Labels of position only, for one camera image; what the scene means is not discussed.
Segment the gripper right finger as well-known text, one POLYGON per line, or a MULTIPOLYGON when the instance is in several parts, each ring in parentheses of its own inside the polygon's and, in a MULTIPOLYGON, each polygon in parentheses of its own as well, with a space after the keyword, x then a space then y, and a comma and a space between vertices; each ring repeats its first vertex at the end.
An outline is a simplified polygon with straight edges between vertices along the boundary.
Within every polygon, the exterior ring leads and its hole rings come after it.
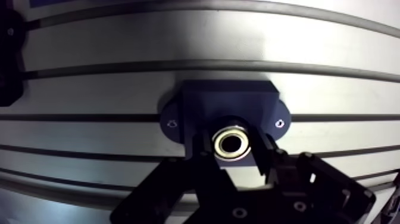
POLYGON ((270 189, 252 194, 258 223, 360 223, 373 191, 312 153, 290 156, 257 127, 248 129, 251 152, 270 189))

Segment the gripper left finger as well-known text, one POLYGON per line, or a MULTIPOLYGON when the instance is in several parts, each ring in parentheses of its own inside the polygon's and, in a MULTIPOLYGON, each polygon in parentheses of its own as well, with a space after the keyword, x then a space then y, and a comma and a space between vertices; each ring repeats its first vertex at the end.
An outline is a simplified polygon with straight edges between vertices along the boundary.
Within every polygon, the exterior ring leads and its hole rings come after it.
POLYGON ((192 138, 188 160, 164 160, 111 213, 111 223, 164 223, 183 194, 194 190, 199 207, 186 223, 222 223, 238 190, 215 160, 211 136, 192 138))

